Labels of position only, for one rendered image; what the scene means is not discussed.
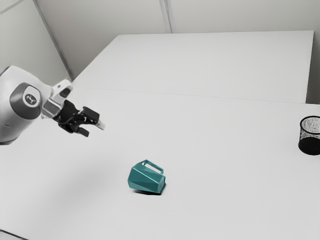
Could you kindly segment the teal faceted mug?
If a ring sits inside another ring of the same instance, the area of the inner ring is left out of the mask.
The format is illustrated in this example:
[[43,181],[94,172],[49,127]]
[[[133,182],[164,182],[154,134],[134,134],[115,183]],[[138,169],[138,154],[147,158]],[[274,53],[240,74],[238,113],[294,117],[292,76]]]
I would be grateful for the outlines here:
[[161,167],[145,159],[131,168],[127,182],[131,189],[161,194],[166,177]]

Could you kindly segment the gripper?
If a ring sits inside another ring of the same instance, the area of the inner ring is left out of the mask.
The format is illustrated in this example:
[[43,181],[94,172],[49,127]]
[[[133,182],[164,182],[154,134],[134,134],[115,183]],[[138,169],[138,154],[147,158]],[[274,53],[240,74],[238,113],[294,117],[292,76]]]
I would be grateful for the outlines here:
[[[79,113],[80,119],[74,119]],[[81,125],[93,125],[104,130],[106,125],[100,120],[100,114],[96,111],[84,106],[81,111],[79,111],[75,105],[69,101],[65,100],[63,107],[57,116],[58,126],[68,133],[77,133],[84,137],[88,137],[90,132]]]

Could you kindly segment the black mesh pen holder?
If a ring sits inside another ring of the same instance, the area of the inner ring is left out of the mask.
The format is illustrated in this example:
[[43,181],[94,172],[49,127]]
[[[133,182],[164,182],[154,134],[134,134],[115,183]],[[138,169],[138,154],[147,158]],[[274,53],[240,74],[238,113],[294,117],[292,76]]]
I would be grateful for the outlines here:
[[298,148],[307,155],[320,155],[320,116],[306,116],[299,125]]

